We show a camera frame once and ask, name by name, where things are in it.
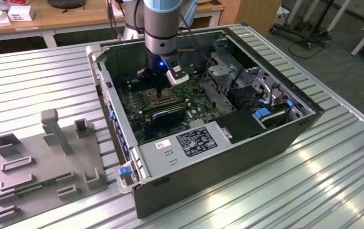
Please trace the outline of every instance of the gray plastic stand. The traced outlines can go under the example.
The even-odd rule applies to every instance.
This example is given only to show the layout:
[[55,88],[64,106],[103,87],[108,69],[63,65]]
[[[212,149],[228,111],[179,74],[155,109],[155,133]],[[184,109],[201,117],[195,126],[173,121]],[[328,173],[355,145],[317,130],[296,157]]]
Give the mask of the gray plastic stand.
[[60,129],[58,120],[46,110],[46,134],[0,136],[0,228],[107,188],[94,124]]

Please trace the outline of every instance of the power supply label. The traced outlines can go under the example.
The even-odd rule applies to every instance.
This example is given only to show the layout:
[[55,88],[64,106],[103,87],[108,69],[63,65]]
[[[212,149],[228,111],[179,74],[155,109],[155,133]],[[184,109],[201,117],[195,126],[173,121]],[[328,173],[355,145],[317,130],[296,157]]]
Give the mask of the power supply label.
[[176,136],[176,139],[181,144],[181,148],[187,156],[195,156],[217,147],[217,144],[205,127]]

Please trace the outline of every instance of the gray floor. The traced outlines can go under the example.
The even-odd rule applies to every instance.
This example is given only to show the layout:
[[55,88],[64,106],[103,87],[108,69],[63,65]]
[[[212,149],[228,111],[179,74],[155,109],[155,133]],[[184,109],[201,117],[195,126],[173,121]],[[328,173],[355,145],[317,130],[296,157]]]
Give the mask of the gray floor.
[[[285,0],[284,6],[292,8],[295,2],[296,0]],[[304,1],[299,10],[300,14],[304,12],[308,2],[308,0]],[[320,2],[311,19],[312,24],[319,18],[324,5],[325,3]],[[332,7],[323,22],[324,28],[328,27],[336,13],[337,9]],[[288,46],[301,38],[281,31],[276,35],[271,34],[268,40],[364,113],[364,58],[361,54],[356,57],[351,55],[351,51],[364,37],[363,27],[364,22],[345,14],[331,33],[333,39],[328,47],[311,59],[297,58],[288,52]],[[313,47],[312,50],[307,50],[295,46],[292,51],[300,56],[311,56],[319,49],[320,47]]]

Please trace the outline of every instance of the wooden table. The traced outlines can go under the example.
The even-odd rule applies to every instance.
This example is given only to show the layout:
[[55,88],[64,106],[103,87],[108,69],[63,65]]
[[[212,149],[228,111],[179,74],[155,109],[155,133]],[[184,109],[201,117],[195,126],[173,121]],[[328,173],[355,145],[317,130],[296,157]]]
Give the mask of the wooden table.
[[[68,10],[50,6],[47,0],[34,0],[35,20],[12,22],[0,27],[0,40],[42,36],[48,48],[56,47],[55,34],[106,29],[111,27],[106,0],[87,0],[84,7]],[[223,5],[200,4],[196,18],[211,17],[209,27],[219,25]],[[124,17],[116,17],[118,26],[126,26]]]
[[43,24],[38,1],[28,5],[34,7],[34,21],[12,21],[10,26],[0,27],[0,40],[42,36]]

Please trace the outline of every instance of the motherboard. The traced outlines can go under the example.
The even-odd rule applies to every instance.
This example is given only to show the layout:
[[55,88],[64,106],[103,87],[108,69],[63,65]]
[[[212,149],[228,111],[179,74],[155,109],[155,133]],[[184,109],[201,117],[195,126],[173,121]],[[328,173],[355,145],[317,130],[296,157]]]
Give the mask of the motherboard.
[[160,95],[153,88],[120,93],[120,100],[140,145],[195,128],[221,115],[197,78],[163,89]]

